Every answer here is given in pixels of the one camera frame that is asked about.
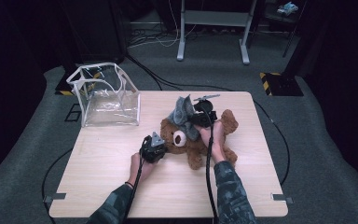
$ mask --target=brown teddy bear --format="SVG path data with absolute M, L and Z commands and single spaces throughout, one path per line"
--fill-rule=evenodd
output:
M 237 130 L 238 122 L 229 109 L 223 112 L 220 121 L 224 126 L 224 137 L 226 141 L 226 136 Z M 200 136 L 196 140 L 191 140 L 186 137 L 175 124 L 172 124 L 168 119 L 164 119 L 161 122 L 160 137 L 165 140 L 168 153 L 187 153 L 188 164 L 191 169 L 198 170 L 202 166 L 201 155 L 206 156 L 208 148 L 204 145 Z M 238 158 L 237 154 L 226 145 L 223 145 L 223 150 L 226 159 L 234 165 Z

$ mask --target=wooden table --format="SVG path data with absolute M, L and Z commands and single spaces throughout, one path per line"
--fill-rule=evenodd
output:
M 139 151 L 144 138 L 152 132 L 159 134 L 160 122 L 173 111 L 176 100 L 189 94 L 192 100 L 220 94 L 210 101 L 218 118 L 231 109 L 240 124 L 226 144 L 239 157 L 236 171 L 255 215 L 285 216 L 286 202 L 271 199 L 271 193 L 282 194 L 282 189 L 252 96 L 244 91 L 141 91 L 139 126 L 82 128 L 57 189 L 57 193 L 66 194 L 65 199 L 53 201 L 50 215 L 89 217 L 128 179 L 131 155 Z M 129 217 L 212 217 L 205 167 L 193 171 L 186 160 L 185 154 L 166 154 L 137 189 Z M 216 200 L 213 169 L 211 183 Z

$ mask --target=gray carpet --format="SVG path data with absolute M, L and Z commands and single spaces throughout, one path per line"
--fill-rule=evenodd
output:
M 296 43 L 288 56 L 282 58 L 287 40 L 281 35 L 258 34 L 249 49 L 251 63 L 246 66 L 241 62 L 239 38 L 237 35 L 206 35 L 190 39 L 183 62 L 175 59 L 177 43 L 171 47 L 147 44 L 129 51 L 140 63 L 170 82 L 250 92 L 281 129 L 291 155 L 290 171 L 282 190 L 295 203 L 288 205 L 286 217 L 260 218 L 259 223 L 358 223 L 358 174 L 342 159 L 326 132 L 321 108 L 305 81 L 296 78 L 303 97 L 267 96 L 263 90 L 259 73 L 283 71 Z M 158 90 L 155 81 L 133 62 L 126 59 L 120 66 L 139 90 Z M 49 166 L 74 145 L 80 130 L 80 122 L 64 122 L 77 99 L 54 94 L 62 75 L 60 67 L 46 72 L 45 96 L 0 166 L 0 223 L 50 223 L 42 203 L 44 175 Z M 163 90 L 174 89 L 163 86 Z M 282 179 L 287 166 L 284 142 L 267 116 L 256 108 L 278 177 Z M 45 184 L 47 195 L 57 189 L 69 156 L 70 153 L 59 160 L 49 173 Z M 84 221 L 84 218 L 56 219 L 57 223 Z M 197 220 L 165 223 L 197 223 Z

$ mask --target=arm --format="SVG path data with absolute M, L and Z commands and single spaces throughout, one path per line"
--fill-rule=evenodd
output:
M 126 183 L 115 189 L 104 203 L 90 217 L 87 223 L 121 223 L 132 195 L 132 186 L 135 184 L 140 164 L 140 155 L 131 156 L 130 177 Z M 144 162 L 138 185 L 147 179 L 153 171 L 155 163 Z
M 202 141 L 208 146 L 211 130 L 196 128 L 200 131 Z M 226 161 L 223 142 L 223 124 L 217 121 L 213 125 L 212 158 L 215 163 L 219 223 L 256 223 L 255 214 L 249 204 L 241 179 L 232 165 Z

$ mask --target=forearm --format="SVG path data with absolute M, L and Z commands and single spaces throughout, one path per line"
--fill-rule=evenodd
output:
M 103 205 L 90 217 L 87 223 L 121 223 L 130 201 L 132 188 L 126 184 L 115 189 Z
M 217 186 L 219 223 L 256 223 L 246 191 L 234 168 L 228 161 L 214 166 Z

